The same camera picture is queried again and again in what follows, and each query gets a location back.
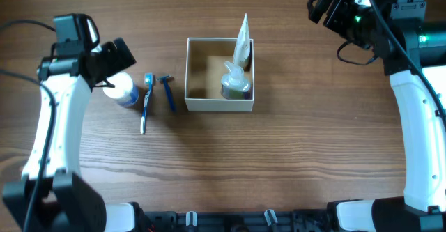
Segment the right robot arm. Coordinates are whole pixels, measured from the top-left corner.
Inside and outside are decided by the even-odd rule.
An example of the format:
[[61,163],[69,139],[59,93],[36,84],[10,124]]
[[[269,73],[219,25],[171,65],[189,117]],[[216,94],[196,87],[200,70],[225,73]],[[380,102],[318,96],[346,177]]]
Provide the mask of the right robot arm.
[[329,203],[326,231],[445,230],[445,23],[426,0],[308,0],[309,19],[371,49],[390,79],[403,132],[403,195]]

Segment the white shampoo tube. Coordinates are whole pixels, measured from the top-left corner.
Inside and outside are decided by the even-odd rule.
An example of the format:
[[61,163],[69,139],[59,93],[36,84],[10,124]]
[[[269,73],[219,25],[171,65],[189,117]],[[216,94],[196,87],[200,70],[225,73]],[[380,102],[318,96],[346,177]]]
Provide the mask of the white shampoo tube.
[[245,14],[233,53],[233,63],[245,69],[251,53],[248,16]]

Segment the clear spray bottle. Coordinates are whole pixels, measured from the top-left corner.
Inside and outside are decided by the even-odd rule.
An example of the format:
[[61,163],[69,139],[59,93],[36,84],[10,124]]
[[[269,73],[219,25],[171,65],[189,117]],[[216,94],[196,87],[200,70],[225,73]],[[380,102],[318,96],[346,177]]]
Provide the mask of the clear spray bottle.
[[224,65],[228,72],[222,75],[221,94],[229,100],[249,100],[251,98],[251,82],[245,77],[245,71],[229,61]]

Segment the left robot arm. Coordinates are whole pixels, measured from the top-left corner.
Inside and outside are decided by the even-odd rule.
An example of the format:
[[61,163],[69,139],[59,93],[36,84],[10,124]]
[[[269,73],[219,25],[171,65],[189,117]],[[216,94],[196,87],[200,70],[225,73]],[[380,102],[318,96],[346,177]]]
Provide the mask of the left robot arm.
[[36,139],[19,181],[3,186],[2,199],[23,231],[105,231],[103,198],[80,173],[82,122],[91,91],[136,63],[122,38],[102,44],[85,14],[54,18],[56,42],[37,79],[41,108]]

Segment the cotton bud tub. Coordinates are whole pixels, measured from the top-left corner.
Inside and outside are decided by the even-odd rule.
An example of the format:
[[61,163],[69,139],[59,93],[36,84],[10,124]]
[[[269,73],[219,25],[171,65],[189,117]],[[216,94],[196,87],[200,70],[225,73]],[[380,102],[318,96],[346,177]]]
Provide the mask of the cotton bud tub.
[[109,77],[108,82],[114,87],[106,87],[103,83],[103,92],[122,107],[134,105],[139,99],[139,89],[131,76],[126,72],[119,72]]

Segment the white cardboard box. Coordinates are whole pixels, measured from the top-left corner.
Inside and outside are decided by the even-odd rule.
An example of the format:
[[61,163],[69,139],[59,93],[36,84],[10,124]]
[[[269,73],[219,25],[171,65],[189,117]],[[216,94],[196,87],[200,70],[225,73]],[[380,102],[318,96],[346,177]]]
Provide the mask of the white cardboard box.
[[188,111],[251,112],[255,101],[254,41],[250,40],[249,65],[245,77],[251,82],[249,97],[230,100],[222,96],[221,77],[228,70],[236,46],[235,38],[188,38],[184,99]]

